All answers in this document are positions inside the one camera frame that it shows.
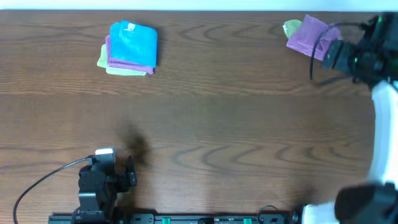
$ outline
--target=wood grain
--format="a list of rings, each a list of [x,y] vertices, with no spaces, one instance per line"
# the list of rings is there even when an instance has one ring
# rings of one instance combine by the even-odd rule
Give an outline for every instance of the wood grain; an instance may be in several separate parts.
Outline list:
[[[158,212],[257,212],[324,202],[363,180],[374,110],[366,86],[308,81],[281,25],[305,12],[0,11],[0,222],[29,185],[115,146],[136,156],[121,203]],[[325,22],[372,14],[311,13]],[[96,66],[109,26],[155,27],[154,75]],[[343,29],[346,39],[358,32]],[[316,69],[317,82],[340,75]],[[21,223],[78,206],[71,167],[21,202]]]

